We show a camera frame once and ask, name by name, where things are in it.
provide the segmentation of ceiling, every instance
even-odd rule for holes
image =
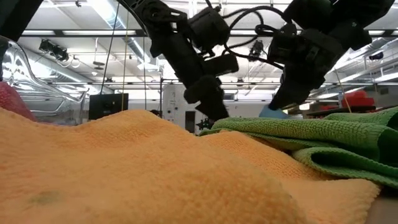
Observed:
[[[106,7],[101,7],[102,2],[106,4],[108,0],[87,0],[80,1],[81,7],[75,6],[75,1],[69,0],[44,0],[39,10],[36,12],[35,16],[29,23],[27,30],[49,30],[49,29],[61,29],[61,30],[109,30],[110,26],[103,19],[101,14],[107,13]],[[221,14],[226,15],[237,9],[243,7],[254,7],[258,5],[269,5],[272,1],[273,6],[284,10],[289,5],[291,1],[289,0],[212,0],[214,5],[222,4]],[[109,0],[110,6],[113,9],[117,8],[117,2]],[[169,0],[163,1],[170,7],[177,10],[186,12],[189,16],[196,14],[198,11],[206,7],[204,0]],[[275,13],[270,11],[261,11],[266,24],[272,27],[281,27],[284,25],[284,21]],[[380,20],[371,24],[367,29],[371,30],[387,30],[387,29],[398,29],[398,1],[394,4],[394,7],[389,11],[389,13],[381,18]],[[127,10],[122,6],[119,9],[118,16],[120,20],[128,27],[128,29],[141,29],[139,24],[129,15]],[[227,23],[230,24],[236,16],[227,19]],[[236,26],[237,29],[252,29],[259,23],[256,16],[249,15],[245,17]],[[161,72],[161,70],[149,70],[140,69],[139,65],[141,62],[134,55],[134,52],[126,47],[125,41],[120,37],[115,37],[113,39],[112,47],[109,49],[111,38],[110,37],[100,37],[97,42],[96,49],[96,38],[92,37],[21,37],[19,43],[33,51],[34,53],[43,56],[50,60],[55,60],[49,55],[42,55],[39,50],[39,45],[42,39],[48,39],[53,44],[57,44],[61,47],[67,48],[68,53],[71,55],[71,59],[68,62],[61,63],[63,67],[67,67],[69,70],[83,75],[85,78],[89,78],[95,82],[102,82],[104,71],[98,71],[94,68],[94,61],[106,63],[107,51],[110,51],[109,63],[106,71],[107,77],[112,77],[116,82],[121,82],[123,80],[123,75],[125,74],[126,82],[142,82],[144,76],[147,82],[159,82],[160,76],[163,75],[165,78],[173,78],[173,72],[167,71],[167,73]],[[250,37],[231,37],[228,41],[228,45],[238,44],[249,40]],[[261,38],[264,42],[264,46],[268,46],[271,42],[270,38]],[[151,46],[151,41],[147,37],[134,37],[134,40],[143,51],[150,55],[149,49]],[[248,54],[251,45],[237,48],[236,51],[241,54]],[[392,58],[397,51],[392,51],[391,49],[384,49],[386,52],[390,50],[390,56]],[[215,53],[220,54],[223,51],[223,47],[219,46],[215,48]],[[364,70],[364,60],[363,57],[356,58],[357,63],[350,63],[347,66],[342,66],[338,68],[338,72],[342,74],[342,78],[345,76],[356,73],[358,70]],[[248,62],[248,60],[239,58],[239,72],[227,74],[221,77],[223,82],[236,82],[238,78],[243,78],[245,82],[276,82],[276,86],[258,86],[257,89],[275,89],[279,82],[281,71],[275,69],[273,66],[268,64],[263,64],[259,62]],[[164,60],[158,61],[158,63],[165,63]],[[368,62],[367,66],[374,66],[380,62]],[[326,76],[327,81],[335,82],[336,79],[332,78],[334,76]],[[111,88],[117,90],[121,86],[111,86]],[[136,85],[134,88],[144,88],[144,85]]]

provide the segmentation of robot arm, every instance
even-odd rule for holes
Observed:
[[[394,0],[293,0],[285,12],[269,6],[240,9],[232,13],[242,12],[228,26],[218,14],[219,7],[207,7],[188,19],[185,13],[169,8],[161,0],[118,1],[133,14],[152,40],[152,56],[163,54],[186,86],[186,101],[200,101],[197,110],[215,121],[228,117],[221,81],[217,77],[239,70],[236,57],[259,60],[279,68],[285,65],[281,86],[270,109],[302,103],[311,90],[321,86],[325,74],[349,48],[359,49],[371,42],[364,28],[384,16],[394,3]],[[286,25],[279,30],[265,25],[257,12],[261,9],[278,13]],[[261,20],[255,28],[256,37],[273,37],[267,59],[259,58],[255,54],[258,52],[237,54],[231,50],[233,47],[226,45],[230,30],[239,19],[252,12]],[[301,34],[297,35],[292,21],[304,30]],[[212,49],[216,45],[224,45],[229,54],[215,57]]]

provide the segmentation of computer monitor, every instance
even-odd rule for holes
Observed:
[[[95,120],[129,109],[129,94],[91,95],[88,119]]]

